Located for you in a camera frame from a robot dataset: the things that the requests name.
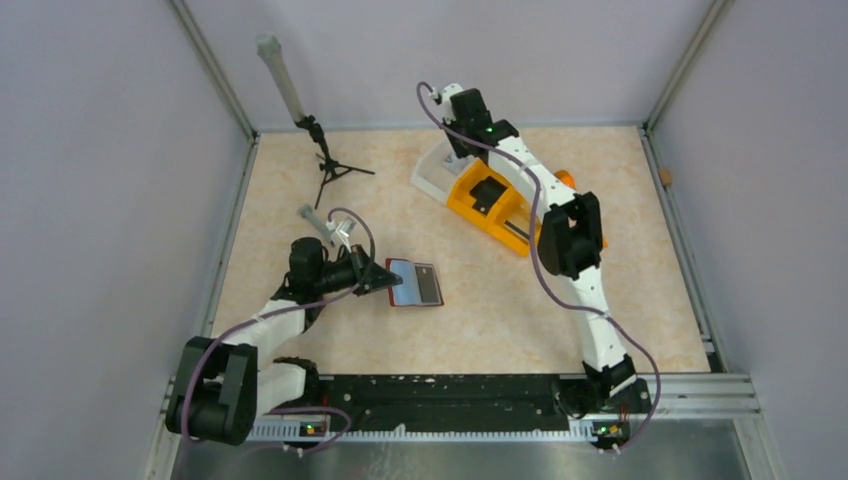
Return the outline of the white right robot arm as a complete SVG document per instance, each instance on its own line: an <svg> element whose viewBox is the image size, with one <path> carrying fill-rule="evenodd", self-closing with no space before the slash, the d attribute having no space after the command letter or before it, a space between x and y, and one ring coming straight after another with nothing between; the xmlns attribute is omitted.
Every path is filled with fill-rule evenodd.
<svg viewBox="0 0 848 480"><path fill-rule="evenodd" d="M441 124L455 154L481 160L530 204L530 222L539 231L531 260L537 274L552 276L574 296L568 308L578 314L590 391L601 405L625 399L638 376L603 288L599 199L559 179L510 122L494 120L478 89L450 84L430 97L442 109Z"/></svg>

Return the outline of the red card holder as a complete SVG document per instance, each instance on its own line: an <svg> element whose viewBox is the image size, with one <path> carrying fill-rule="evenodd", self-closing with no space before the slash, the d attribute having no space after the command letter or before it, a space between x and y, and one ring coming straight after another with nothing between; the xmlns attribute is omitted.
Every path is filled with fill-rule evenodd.
<svg viewBox="0 0 848 480"><path fill-rule="evenodd" d="M420 304L420 295L418 281L416 278L415 265L432 263L413 262L401 258L387 258L385 266L388 270L399 274L403 278L403 283L400 286L389 289L389 305L396 308L403 307L437 307L437 306L422 306Z"/></svg>

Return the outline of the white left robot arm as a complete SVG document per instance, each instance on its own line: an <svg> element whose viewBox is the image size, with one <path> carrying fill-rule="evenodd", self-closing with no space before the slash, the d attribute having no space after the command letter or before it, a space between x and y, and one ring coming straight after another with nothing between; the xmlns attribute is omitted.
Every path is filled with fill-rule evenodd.
<svg viewBox="0 0 848 480"><path fill-rule="evenodd" d="M167 430L190 440L240 445L257 417L312 401L315 363L275 352L305 333L332 300L402 282L360 245L330 257L317 238L295 240L282 284L252 318L214 338L187 341L166 408Z"/></svg>

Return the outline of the dark grey credit card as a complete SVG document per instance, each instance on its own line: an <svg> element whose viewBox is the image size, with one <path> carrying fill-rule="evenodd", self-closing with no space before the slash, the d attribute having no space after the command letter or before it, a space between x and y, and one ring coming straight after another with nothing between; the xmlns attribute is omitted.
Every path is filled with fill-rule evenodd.
<svg viewBox="0 0 848 480"><path fill-rule="evenodd" d="M415 272L419 287L420 304L422 306L442 305L442 294L434 267L430 264L416 264Z"/></svg>

